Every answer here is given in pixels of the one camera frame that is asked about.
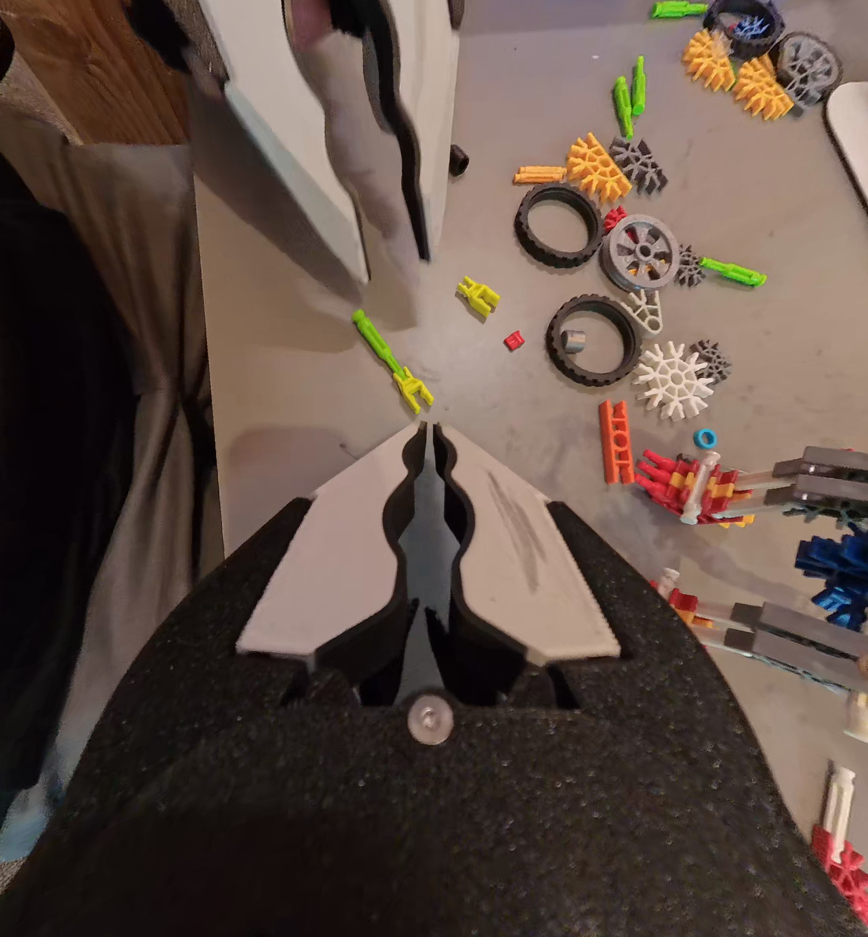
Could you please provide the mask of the white triangular connector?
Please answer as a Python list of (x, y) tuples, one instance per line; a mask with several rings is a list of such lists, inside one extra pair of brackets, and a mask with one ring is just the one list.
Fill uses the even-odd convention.
[(659, 290), (634, 290), (626, 299), (618, 301), (618, 304), (642, 334), (655, 337), (662, 333), (663, 317)]

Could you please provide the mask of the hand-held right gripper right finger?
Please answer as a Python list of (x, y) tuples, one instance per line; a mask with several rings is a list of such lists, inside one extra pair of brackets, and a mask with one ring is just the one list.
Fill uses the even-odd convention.
[(458, 542), (451, 628), (532, 664), (618, 658), (551, 500), (453, 427), (436, 424), (433, 442), (444, 518)]

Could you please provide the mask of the black garment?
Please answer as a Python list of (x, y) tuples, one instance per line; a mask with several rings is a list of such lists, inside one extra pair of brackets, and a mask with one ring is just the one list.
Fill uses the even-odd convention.
[(63, 709), (135, 410), (88, 250), (0, 154), (0, 811), (36, 783)]

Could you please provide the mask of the red snowflake connector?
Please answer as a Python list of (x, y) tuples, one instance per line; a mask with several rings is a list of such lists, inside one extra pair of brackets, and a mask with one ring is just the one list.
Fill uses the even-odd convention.
[(847, 839), (836, 854), (836, 842), (835, 835), (823, 826), (813, 826), (811, 849), (816, 859), (856, 916), (868, 927), (868, 873), (862, 868), (865, 858)]

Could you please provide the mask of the yellow fan-shaped connector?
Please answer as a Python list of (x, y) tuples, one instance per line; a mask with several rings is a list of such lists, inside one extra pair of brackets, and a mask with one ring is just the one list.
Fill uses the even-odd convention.
[(777, 81), (768, 54), (740, 66), (732, 94), (735, 101), (743, 104), (746, 112), (752, 116), (760, 115), (765, 121), (779, 119), (793, 107), (791, 97)]
[(681, 62), (692, 81), (710, 91), (729, 92), (736, 82), (730, 58), (731, 41), (719, 30), (699, 30), (686, 44)]
[(632, 189), (626, 175), (591, 132), (569, 147), (565, 170), (569, 182), (602, 206), (618, 203)]

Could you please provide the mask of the orange ladder-shaped connector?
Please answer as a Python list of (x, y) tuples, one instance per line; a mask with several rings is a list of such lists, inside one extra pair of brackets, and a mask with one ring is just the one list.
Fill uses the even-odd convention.
[(635, 470), (626, 402), (604, 400), (599, 406), (599, 422), (606, 483), (632, 485)]

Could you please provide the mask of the grey garment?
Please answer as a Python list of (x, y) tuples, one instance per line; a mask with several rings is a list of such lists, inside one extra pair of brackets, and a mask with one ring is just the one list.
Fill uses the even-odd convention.
[(222, 556), (212, 394), (188, 145), (77, 143), (42, 90), (0, 87), (0, 152), (89, 250), (132, 340), (133, 477), (88, 603), (81, 651), (44, 758), (0, 832), (25, 859), (63, 800), (123, 675)]

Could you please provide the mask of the black rubber toy tyre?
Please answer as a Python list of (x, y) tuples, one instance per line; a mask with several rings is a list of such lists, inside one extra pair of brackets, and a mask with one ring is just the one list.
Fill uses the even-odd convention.
[[(578, 313), (588, 312), (612, 324), (623, 343), (619, 365), (608, 372), (594, 372), (581, 368), (565, 349), (563, 331), (566, 322)], [(600, 294), (584, 294), (564, 303), (550, 320), (545, 334), (549, 357), (557, 370), (568, 380), (591, 388), (603, 388), (621, 381), (638, 365), (642, 354), (639, 336), (627, 311), (615, 300)]]
[[(585, 245), (577, 251), (559, 250), (541, 240), (530, 224), (530, 214), (539, 204), (554, 203), (568, 207), (585, 226)], [(604, 221), (600, 210), (588, 197), (568, 183), (540, 183), (522, 199), (513, 221), (521, 247), (535, 261), (556, 270), (581, 267), (589, 262), (604, 240)]]
[[(729, 29), (746, 15), (764, 16), (770, 23), (767, 33), (757, 41), (732, 40)], [(715, 1), (710, 4), (704, 17), (703, 27), (709, 31), (719, 30), (731, 41), (731, 56), (747, 61), (770, 52), (784, 29), (784, 19), (779, 8), (771, 1)]]

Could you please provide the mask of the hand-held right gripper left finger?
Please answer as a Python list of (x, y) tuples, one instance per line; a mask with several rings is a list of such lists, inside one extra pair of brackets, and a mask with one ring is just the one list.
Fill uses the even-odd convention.
[(307, 500), (236, 643), (294, 661), (391, 661), (404, 648), (406, 560), (427, 423), (410, 425)]

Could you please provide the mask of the white snowflake connector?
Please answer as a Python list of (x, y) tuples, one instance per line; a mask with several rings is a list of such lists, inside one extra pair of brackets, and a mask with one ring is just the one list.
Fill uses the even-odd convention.
[(713, 379), (706, 371), (707, 362), (684, 343), (654, 344), (643, 351), (633, 370), (632, 383), (643, 388), (636, 399), (647, 410), (658, 410), (662, 420), (693, 419), (707, 409), (713, 394)]

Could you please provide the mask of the small yellow clip connector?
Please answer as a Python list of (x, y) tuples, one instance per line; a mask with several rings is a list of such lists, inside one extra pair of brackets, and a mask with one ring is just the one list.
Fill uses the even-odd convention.
[(422, 404), (430, 406), (435, 402), (433, 393), (407, 367), (394, 370), (392, 378), (404, 403), (414, 415), (421, 413)]
[(457, 284), (456, 291), (468, 307), (484, 319), (492, 315), (500, 301), (500, 295), (497, 292), (469, 276), (463, 277)]

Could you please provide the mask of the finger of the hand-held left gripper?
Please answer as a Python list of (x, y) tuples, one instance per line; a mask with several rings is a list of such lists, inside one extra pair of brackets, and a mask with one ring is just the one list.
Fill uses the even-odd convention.
[[(362, 223), (327, 151), (323, 103), (291, 48), (287, 2), (206, 1), (230, 110), (323, 243), (366, 283)], [(433, 3), (355, 2), (376, 53), (379, 104), (401, 156), (400, 187), (420, 259), (433, 246)]]
[(461, 22), (461, 2), (397, 3), (397, 96), (406, 130), (404, 198), (421, 253), (432, 253), (440, 242)]

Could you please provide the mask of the toy construction model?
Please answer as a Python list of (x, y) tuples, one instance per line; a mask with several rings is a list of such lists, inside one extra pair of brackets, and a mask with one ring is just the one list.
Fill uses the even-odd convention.
[(689, 525), (743, 527), (765, 510), (834, 520), (842, 537), (804, 540), (794, 560), (821, 582), (812, 602), (824, 617), (775, 603), (709, 603), (683, 593), (669, 568), (651, 584), (703, 644), (848, 693), (845, 732), (868, 744), (868, 453), (808, 447), (767, 472), (743, 473), (713, 450), (674, 459), (645, 451), (635, 481)]

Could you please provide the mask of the white plastic rod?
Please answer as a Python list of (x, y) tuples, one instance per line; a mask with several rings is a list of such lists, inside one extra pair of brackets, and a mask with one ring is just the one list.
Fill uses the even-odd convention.
[(838, 763), (830, 764), (826, 800), (821, 826), (834, 840), (840, 853), (847, 838), (849, 815), (854, 795), (855, 772)]

